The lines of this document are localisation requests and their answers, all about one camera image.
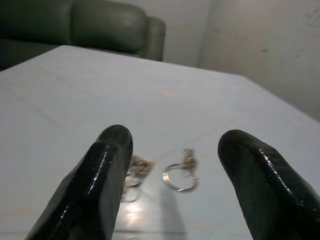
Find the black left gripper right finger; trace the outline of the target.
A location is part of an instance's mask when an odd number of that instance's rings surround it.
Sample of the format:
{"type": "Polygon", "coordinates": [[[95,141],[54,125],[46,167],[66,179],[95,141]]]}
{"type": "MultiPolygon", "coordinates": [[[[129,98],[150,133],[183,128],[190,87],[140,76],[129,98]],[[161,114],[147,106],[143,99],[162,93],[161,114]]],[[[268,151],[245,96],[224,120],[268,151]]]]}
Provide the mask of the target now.
{"type": "Polygon", "coordinates": [[[320,196],[275,148],[233,129],[217,154],[254,240],[320,238],[320,196]]]}

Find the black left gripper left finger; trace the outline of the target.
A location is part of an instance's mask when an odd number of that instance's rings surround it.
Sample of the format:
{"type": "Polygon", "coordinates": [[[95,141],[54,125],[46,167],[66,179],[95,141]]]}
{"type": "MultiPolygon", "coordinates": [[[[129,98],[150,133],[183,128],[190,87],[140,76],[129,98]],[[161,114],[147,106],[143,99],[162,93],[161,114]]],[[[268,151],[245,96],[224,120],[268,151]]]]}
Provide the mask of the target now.
{"type": "Polygon", "coordinates": [[[133,137],[125,126],[103,130],[62,179],[26,239],[112,239],[132,155],[133,137]]]}

